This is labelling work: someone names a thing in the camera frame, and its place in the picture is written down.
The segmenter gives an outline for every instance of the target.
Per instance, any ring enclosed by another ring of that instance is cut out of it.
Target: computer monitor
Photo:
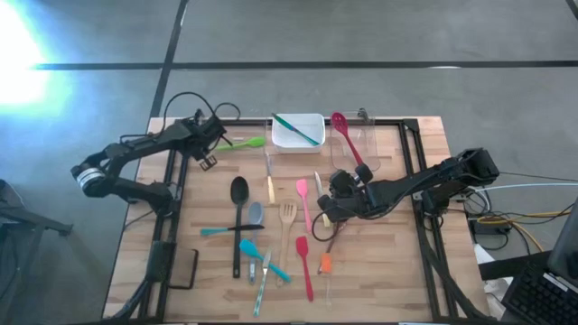
[[[552,273],[564,278],[574,288],[578,288],[578,199],[572,207],[547,264]]]

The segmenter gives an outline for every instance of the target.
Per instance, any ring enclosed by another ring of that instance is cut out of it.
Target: black ladle
[[[241,226],[241,211],[243,211],[243,204],[247,203],[249,199],[249,186],[247,181],[238,176],[231,182],[231,200],[237,205],[237,219],[235,220],[235,227]],[[241,276],[241,250],[239,244],[241,243],[241,232],[235,230],[235,245],[233,246],[233,277],[239,278]]]

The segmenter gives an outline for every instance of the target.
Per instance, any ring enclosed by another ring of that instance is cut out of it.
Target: red spatula
[[[305,284],[307,285],[307,299],[310,302],[313,301],[313,287],[311,286],[311,279],[309,278],[309,269],[307,268],[307,253],[309,253],[309,247],[307,246],[307,237],[301,236],[297,238],[295,242],[297,244],[297,253],[301,256],[303,260],[303,271],[305,272]]]
[[[355,157],[355,162],[358,165],[363,164],[363,160],[359,156],[358,151],[355,149],[353,142],[351,142],[350,135],[348,134],[347,119],[345,118],[345,116],[340,112],[335,112],[331,114],[331,122],[333,123],[333,127],[337,130],[337,132],[345,136],[345,140],[347,140],[347,143],[350,145],[351,152]]]

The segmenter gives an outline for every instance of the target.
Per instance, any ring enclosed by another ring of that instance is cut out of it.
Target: sunlight
[[[30,70],[44,58],[16,10],[0,0],[0,112],[42,101],[49,71]]]

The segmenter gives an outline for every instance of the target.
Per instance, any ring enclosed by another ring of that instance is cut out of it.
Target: black floor stripe
[[[33,70],[327,70],[327,69],[511,69],[575,68],[578,60],[489,61],[286,61],[286,62],[177,62],[177,63],[42,63]]]
[[[578,20],[578,5],[576,5],[574,0],[566,0],[566,3],[570,7],[570,10],[572,10],[572,14],[574,14],[574,18],[576,18],[576,20]]]
[[[174,25],[172,27],[171,39],[169,40],[169,47],[166,50],[166,56],[164,57],[163,69],[161,70],[161,77],[159,78],[159,83],[156,87],[156,92],[154,93],[153,106],[151,107],[150,117],[157,117],[161,114],[161,105],[163,104],[164,92],[166,90],[166,85],[169,82],[169,76],[171,74],[172,61],[174,60],[174,53],[177,51],[177,44],[179,43],[179,37],[181,36],[182,21],[184,13],[187,10],[187,4],[189,0],[181,0],[179,3],[179,9],[177,10],[177,15],[174,18]]]
[[[578,60],[184,62],[173,70],[573,68]]]
[[[160,70],[162,63],[41,63],[33,70]]]

